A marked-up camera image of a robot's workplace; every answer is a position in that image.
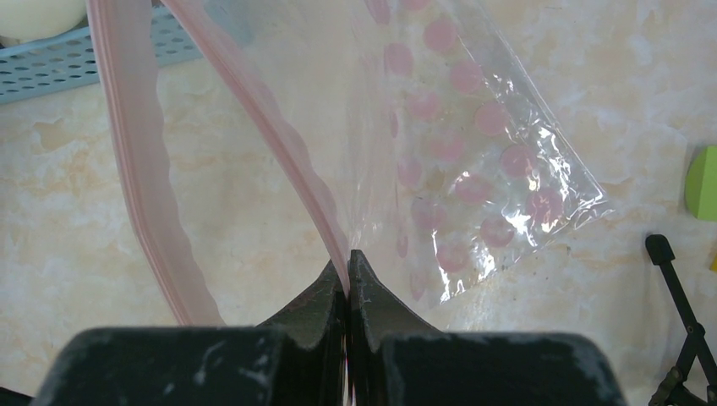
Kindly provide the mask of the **clear pink-dotted zip bag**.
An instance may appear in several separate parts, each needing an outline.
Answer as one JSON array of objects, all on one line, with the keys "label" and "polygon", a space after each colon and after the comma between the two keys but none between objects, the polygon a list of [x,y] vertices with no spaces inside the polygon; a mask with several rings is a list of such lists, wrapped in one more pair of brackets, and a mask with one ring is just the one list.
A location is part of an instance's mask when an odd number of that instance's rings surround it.
[{"label": "clear pink-dotted zip bag", "polygon": [[183,225],[158,63],[185,44],[240,106],[348,291],[363,251],[421,307],[443,304],[610,212],[478,1],[90,1],[92,46],[134,232],[171,312],[222,322]]}]

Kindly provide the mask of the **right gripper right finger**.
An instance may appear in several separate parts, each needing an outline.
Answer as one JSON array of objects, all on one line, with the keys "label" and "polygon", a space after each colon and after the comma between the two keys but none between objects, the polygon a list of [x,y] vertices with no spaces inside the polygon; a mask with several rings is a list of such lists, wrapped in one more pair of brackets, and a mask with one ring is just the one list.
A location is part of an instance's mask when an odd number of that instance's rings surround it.
[{"label": "right gripper right finger", "polygon": [[441,331],[380,281],[363,251],[351,251],[348,275],[348,380],[353,401],[357,405],[397,405],[391,397],[401,392],[402,382],[393,340]]}]

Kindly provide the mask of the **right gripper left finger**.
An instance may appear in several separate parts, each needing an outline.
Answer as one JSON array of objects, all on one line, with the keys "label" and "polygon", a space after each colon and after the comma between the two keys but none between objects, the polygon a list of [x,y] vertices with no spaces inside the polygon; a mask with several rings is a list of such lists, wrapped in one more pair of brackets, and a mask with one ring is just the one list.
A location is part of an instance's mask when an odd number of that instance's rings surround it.
[{"label": "right gripper left finger", "polygon": [[303,292],[260,323],[282,333],[271,378],[272,405],[342,405],[347,301],[328,262]]}]

